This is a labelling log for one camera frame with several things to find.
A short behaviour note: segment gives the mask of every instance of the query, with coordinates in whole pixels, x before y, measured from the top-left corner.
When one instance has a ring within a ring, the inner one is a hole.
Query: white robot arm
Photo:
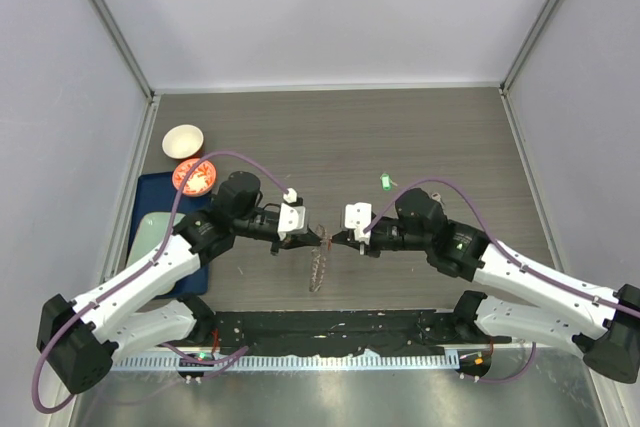
[[[613,380],[634,383],[640,368],[640,289],[618,291],[575,279],[529,259],[482,230],[448,219],[421,189],[397,197],[398,218],[372,221],[370,204],[348,205],[332,238],[361,255],[385,250],[427,253],[439,272],[514,294],[537,307],[468,291],[454,313],[461,326],[557,347]]]
[[[71,394],[93,387],[113,362],[127,356],[175,340],[201,345],[210,337],[214,314],[194,295],[151,312],[136,311],[231,249],[236,236],[270,242],[274,255],[280,249],[320,245],[321,239],[308,228],[306,209],[295,191],[289,189],[276,210],[260,207],[261,199],[258,178],[234,172],[220,185],[209,208],[186,215],[174,227],[153,265],[150,260],[162,243],[95,289],[71,301],[56,295],[45,303],[37,341],[41,352],[69,319],[85,312],[47,358]],[[97,301],[116,286],[108,299]]]

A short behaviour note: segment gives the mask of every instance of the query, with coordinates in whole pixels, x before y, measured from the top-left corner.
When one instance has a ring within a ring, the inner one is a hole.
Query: white wall
[[[97,281],[145,101],[88,0],[0,11],[0,419],[45,425],[29,395],[42,303]]]
[[[639,79],[640,0],[564,0],[512,92],[566,267],[613,288],[640,286]]]
[[[155,88],[495,82],[544,0],[107,0]]]

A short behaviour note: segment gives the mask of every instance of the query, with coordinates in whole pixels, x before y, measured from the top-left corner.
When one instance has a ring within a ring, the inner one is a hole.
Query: purple cable
[[[187,182],[189,181],[189,178],[191,177],[191,174],[193,174],[195,172],[195,170],[198,168],[198,166],[200,164],[202,164],[203,162],[205,162],[206,160],[212,159],[213,157],[219,157],[219,156],[225,156],[225,155],[226,156],[230,156],[230,157],[235,157],[235,158],[240,159],[240,160],[244,160],[248,164],[254,166],[256,169],[258,169],[260,172],[262,172],[265,176],[267,176],[271,181],[273,181],[273,183],[276,184],[276,186],[283,193],[286,194],[287,191],[289,190],[287,187],[285,187],[285,185],[282,182],[280,182],[266,168],[264,168],[263,166],[258,164],[255,160],[250,159],[249,157],[247,157],[245,155],[242,155],[242,154],[239,154],[237,152],[233,152],[233,151],[230,151],[230,150],[220,150],[220,151],[210,152],[210,153],[204,155],[203,157],[201,157],[200,159],[198,159],[198,161],[196,163],[194,163],[193,166],[186,173],[186,175],[184,176],[184,179],[182,180],[182,183],[180,184],[180,187],[178,188],[178,190],[176,192],[176,196],[175,196],[175,198],[173,200],[173,206],[171,207],[171,214],[169,215],[169,222],[167,224],[167,231],[165,232],[165,235],[164,235],[164,238],[162,239],[162,243],[160,244],[160,247],[158,247],[158,251],[151,258],[151,260],[149,260],[149,262],[147,262],[144,265],[144,267],[142,267],[140,270],[138,270],[135,274],[130,275],[129,277],[124,279],[119,284],[114,285],[111,289],[107,290],[106,292],[104,292],[103,294],[98,296],[96,298],[95,302],[89,303],[85,307],[80,309],[80,311],[78,311],[78,313],[76,313],[73,317],[71,317],[60,328],[60,330],[58,330],[54,334],[54,336],[51,338],[49,343],[42,350],[42,353],[40,354],[40,357],[38,358],[38,361],[36,362],[36,367],[35,367],[35,370],[33,372],[33,377],[31,379],[31,400],[33,402],[34,407],[36,408],[36,410],[38,412],[41,412],[43,414],[54,414],[54,413],[58,412],[59,410],[64,409],[67,405],[69,405],[69,402],[71,402],[71,400],[73,400],[73,397],[74,397],[73,395],[70,395],[65,400],[63,400],[60,404],[58,404],[58,405],[56,405],[54,407],[47,407],[47,406],[43,405],[42,404],[42,400],[40,399],[40,393],[39,393],[39,390],[38,390],[38,387],[39,387],[39,384],[40,384],[40,376],[42,375],[42,369],[44,368],[44,364],[47,361],[47,357],[49,357],[49,354],[51,353],[51,351],[53,350],[55,345],[62,338],[62,336],[64,334],[66,334],[69,331],[69,329],[71,329],[71,327],[78,320],[80,320],[80,318],[82,318],[83,315],[85,315],[91,309],[94,309],[94,308],[98,307],[98,305],[100,305],[101,302],[104,302],[104,300],[106,300],[109,297],[111,297],[113,294],[118,292],[120,289],[122,289],[126,285],[130,284],[131,282],[133,282],[134,280],[139,278],[141,275],[143,275],[146,271],[148,271],[153,266],[153,264],[164,253],[164,250],[166,249],[167,244],[169,243],[169,238],[171,237],[171,231],[173,230],[173,222],[175,220],[176,213],[178,212],[178,205],[180,204],[180,199],[182,198],[182,191],[184,190],[185,186],[187,185]]]
[[[173,352],[178,354],[180,357],[183,357],[183,358],[186,357],[186,360],[188,360],[189,362],[193,362],[195,360],[193,357],[189,357],[187,354],[185,354],[184,352],[176,349],[175,347],[170,349],[170,350],[172,350]],[[226,364],[226,365],[220,367],[218,370],[214,370],[212,372],[209,372],[208,374],[204,374],[200,378],[202,380],[208,380],[208,379],[213,379],[215,377],[218,377],[219,375],[221,375],[222,373],[226,372],[231,367],[233,367],[236,364],[236,362],[238,362],[238,360],[240,360],[240,358],[247,353],[248,350],[249,350],[249,347],[245,346],[245,347],[242,347],[239,350],[235,351],[233,354],[228,355],[227,357],[225,357],[223,359],[219,359],[219,360],[216,360],[216,361],[203,360],[203,361],[197,362],[198,364],[202,364],[202,365]],[[163,385],[162,387],[157,389],[155,392],[152,392],[149,395],[146,395],[143,398],[137,399],[137,400],[106,399],[106,401],[108,403],[110,403],[110,404],[113,404],[113,405],[121,405],[121,406],[128,406],[128,407],[141,405],[141,404],[144,404],[145,402],[148,402],[149,400],[154,398],[156,395],[158,395],[158,394],[164,392],[165,390],[173,387],[174,385],[178,385],[178,384],[182,384],[182,383],[184,383],[184,379],[182,379],[182,378],[174,380],[172,382],[169,382],[169,383]]]
[[[509,377],[505,377],[504,379],[483,379],[482,377],[476,379],[475,377],[467,374],[462,374],[463,375],[462,378],[467,380],[472,380],[480,384],[508,384],[509,382],[513,382],[514,380],[520,379],[522,376],[524,376],[524,374],[527,373],[527,370],[529,370],[529,368],[533,365],[533,361],[536,358],[536,350],[537,350],[536,343],[533,342],[531,344],[531,354],[529,354],[529,359],[527,360],[527,363],[524,364],[524,366],[522,367],[522,369],[520,369],[519,372],[513,375],[510,375]]]
[[[225,365],[225,366],[221,367],[220,369],[215,370],[215,371],[213,371],[213,372],[211,372],[209,374],[203,375],[201,377],[201,379],[202,380],[209,380],[209,379],[213,379],[213,378],[218,377],[219,375],[223,374],[225,371],[227,371],[231,367],[233,367],[233,365],[235,365],[238,362],[238,360],[240,360],[240,357],[245,355],[248,350],[249,350],[248,347],[242,347],[240,350],[234,352],[233,354],[229,355],[228,357],[225,357],[222,360],[227,362],[227,365]],[[176,353],[178,355],[183,354],[183,352],[181,352],[181,351],[178,351]],[[96,409],[96,407],[98,406],[98,399],[103,399],[105,403],[111,404],[111,405],[118,405],[118,406],[123,406],[123,407],[131,407],[131,406],[144,404],[145,402],[148,402],[149,400],[151,400],[152,398],[154,398],[158,394],[161,394],[165,390],[168,390],[171,387],[174,387],[174,386],[176,386],[178,384],[182,384],[182,383],[184,383],[184,380],[182,378],[174,380],[172,382],[168,382],[168,383],[164,384],[162,387],[160,387],[159,389],[157,389],[155,392],[152,392],[151,394],[146,395],[145,397],[143,397],[141,399],[138,399],[138,400],[115,400],[115,399],[111,399],[111,398],[107,397],[106,395],[104,395],[104,388],[98,389],[98,391],[96,392],[96,396],[93,398],[93,400],[91,402],[91,405],[87,409],[87,413],[85,414],[85,416],[84,416],[84,418],[82,420],[82,427],[85,427],[85,426],[89,425],[89,421],[91,420],[91,417],[93,416],[93,412]]]
[[[631,315],[632,317],[640,319],[640,312],[637,312],[637,311],[631,309],[630,307],[627,307],[625,305],[620,305],[620,304],[617,304],[615,302],[611,302],[610,300],[596,298],[591,294],[588,294],[586,292],[581,291],[580,289],[576,289],[575,287],[572,287],[572,286],[567,285],[567,284],[565,284],[565,283],[563,283],[563,282],[561,282],[559,280],[556,280],[556,279],[554,279],[552,277],[549,277],[549,276],[543,274],[542,272],[538,272],[537,270],[532,269],[531,267],[529,267],[526,264],[523,265],[522,262],[520,262],[513,255],[511,255],[507,251],[507,249],[505,249],[502,246],[502,244],[498,241],[496,236],[491,233],[491,230],[489,230],[489,225],[487,224],[487,222],[484,220],[484,218],[480,214],[480,211],[476,207],[476,205],[473,202],[473,200],[471,199],[471,197],[469,197],[460,187],[458,187],[455,184],[455,182],[452,182],[452,181],[447,180],[447,179],[442,178],[442,177],[425,177],[424,179],[417,180],[416,182],[413,182],[412,184],[409,184],[407,187],[404,187],[403,189],[401,189],[400,192],[398,192],[393,197],[393,199],[391,199],[391,202],[389,202],[384,207],[384,209],[382,209],[382,211],[378,215],[375,216],[375,218],[371,221],[371,223],[364,228],[364,230],[363,230],[364,233],[366,234],[367,232],[370,232],[371,229],[373,229],[375,227],[375,225],[380,221],[382,216],[391,207],[393,207],[393,205],[395,204],[396,200],[398,200],[400,197],[402,197],[408,190],[413,189],[413,188],[415,188],[415,187],[417,187],[417,186],[419,186],[421,184],[424,184],[426,182],[436,182],[438,184],[444,184],[444,185],[446,185],[448,187],[451,187],[453,190],[455,190],[458,193],[458,195],[460,195],[460,197],[462,197],[462,200],[464,200],[467,203],[467,205],[471,209],[471,212],[473,212],[473,215],[478,220],[478,223],[480,224],[480,227],[482,227],[482,230],[484,230],[484,233],[489,238],[489,241],[495,246],[495,248],[498,250],[498,252],[500,252],[507,260],[509,260],[510,262],[515,264],[517,267],[521,268],[523,271],[533,275],[534,277],[537,277],[538,279],[542,280],[543,282],[546,282],[549,285],[553,285],[554,287],[557,287],[557,288],[559,288],[561,290],[564,290],[565,292],[568,292],[568,293],[576,295],[576,296],[578,296],[580,298],[586,299],[589,302],[593,302],[594,304],[602,304],[602,305],[604,305],[606,307],[610,307],[612,309],[618,310],[620,312],[624,312],[625,314],[628,314],[628,315]]]

